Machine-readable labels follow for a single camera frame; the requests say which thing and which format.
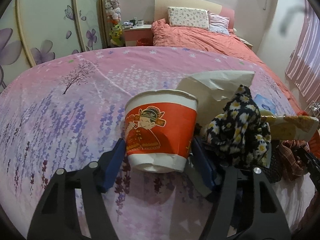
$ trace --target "pink pillow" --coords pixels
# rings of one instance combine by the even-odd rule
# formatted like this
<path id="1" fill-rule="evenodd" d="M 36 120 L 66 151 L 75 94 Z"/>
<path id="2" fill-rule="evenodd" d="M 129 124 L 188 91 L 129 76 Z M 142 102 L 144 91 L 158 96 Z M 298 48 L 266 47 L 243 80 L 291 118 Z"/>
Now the pink pillow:
<path id="1" fill-rule="evenodd" d="M 209 31 L 230 36 L 228 31 L 229 17 L 223 17 L 208 11 Z"/>

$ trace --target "curtain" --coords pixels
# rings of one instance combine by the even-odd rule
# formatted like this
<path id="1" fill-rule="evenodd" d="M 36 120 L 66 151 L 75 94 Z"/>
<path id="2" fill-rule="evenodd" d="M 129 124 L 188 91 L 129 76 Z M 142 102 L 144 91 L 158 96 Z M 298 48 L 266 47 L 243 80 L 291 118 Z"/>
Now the curtain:
<path id="1" fill-rule="evenodd" d="M 305 0 L 305 16 L 298 44 L 285 70 L 307 103 L 320 98 L 320 21 Z"/>

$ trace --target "floral pillow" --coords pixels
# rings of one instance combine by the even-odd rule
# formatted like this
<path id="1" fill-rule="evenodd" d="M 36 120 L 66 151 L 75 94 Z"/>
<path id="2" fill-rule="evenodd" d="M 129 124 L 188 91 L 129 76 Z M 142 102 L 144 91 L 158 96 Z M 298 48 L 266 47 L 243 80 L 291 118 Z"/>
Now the floral pillow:
<path id="1" fill-rule="evenodd" d="M 230 36 L 228 31 L 229 18 L 214 14 L 208 11 L 209 31 L 213 33 L 221 33 Z"/>
<path id="2" fill-rule="evenodd" d="M 168 7 L 171 27 L 195 27 L 209 30 L 208 11 L 185 7 Z"/>

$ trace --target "blue packet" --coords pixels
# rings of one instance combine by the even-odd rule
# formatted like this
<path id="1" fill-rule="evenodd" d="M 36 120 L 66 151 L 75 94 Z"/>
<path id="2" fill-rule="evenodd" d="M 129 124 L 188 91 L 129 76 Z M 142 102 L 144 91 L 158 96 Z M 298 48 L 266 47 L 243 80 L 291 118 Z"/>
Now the blue packet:
<path id="1" fill-rule="evenodd" d="M 276 114 L 276 105 L 269 99 L 257 94 L 253 100 L 260 109 L 266 109 L 273 114 Z"/>

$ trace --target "black floral fabric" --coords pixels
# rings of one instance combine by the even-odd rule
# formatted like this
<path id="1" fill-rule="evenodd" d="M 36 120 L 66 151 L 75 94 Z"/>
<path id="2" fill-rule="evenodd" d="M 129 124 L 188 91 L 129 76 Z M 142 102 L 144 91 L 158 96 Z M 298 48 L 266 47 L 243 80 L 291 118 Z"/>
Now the black floral fabric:
<path id="1" fill-rule="evenodd" d="M 206 131 L 206 141 L 219 158 L 238 168 L 268 167 L 270 127 L 260 122 L 260 111 L 250 89 L 240 85 L 233 98 Z"/>

